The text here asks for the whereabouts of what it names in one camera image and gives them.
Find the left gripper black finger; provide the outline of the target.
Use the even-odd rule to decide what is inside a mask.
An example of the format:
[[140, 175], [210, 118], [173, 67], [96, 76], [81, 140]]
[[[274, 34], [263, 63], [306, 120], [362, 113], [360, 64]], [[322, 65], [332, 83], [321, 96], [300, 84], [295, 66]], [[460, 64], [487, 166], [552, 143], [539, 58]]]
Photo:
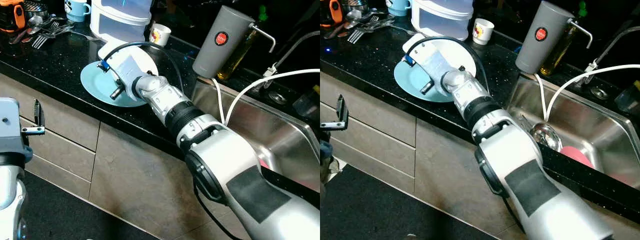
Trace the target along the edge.
[[340, 94], [336, 101], [337, 121], [320, 122], [320, 130], [322, 131], [344, 131], [348, 128], [349, 110], [343, 95]]
[[35, 121], [35, 126], [23, 126], [23, 128], [21, 128], [21, 135], [23, 136], [39, 136], [39, 135], [45, 135], [46, 133], [46, 128], [45, 128], [45, 114], [44, 114], [44, 110], [42, 109], [42, 105], [41, 102], [38, 99], [35, 99], [34, 101], [34, 121]]

